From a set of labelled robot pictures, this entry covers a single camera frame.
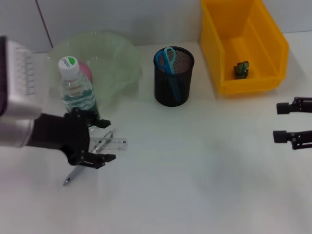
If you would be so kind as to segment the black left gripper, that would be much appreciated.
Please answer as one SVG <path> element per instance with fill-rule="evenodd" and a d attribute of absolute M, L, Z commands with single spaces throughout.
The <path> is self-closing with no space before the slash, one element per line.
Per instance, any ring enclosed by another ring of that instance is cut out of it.
<path fill-rule="evenodd" d="M 90 111 L 73 109 L 59 117 L 41 114 L 35 119 L 28 145 L 62 151 L 70 165 L 99 169 L 116 159 L 114 154 L 89 153 L 88 128 L 105 129 L 110 126 L 109 120 L 91 117 Z"/>

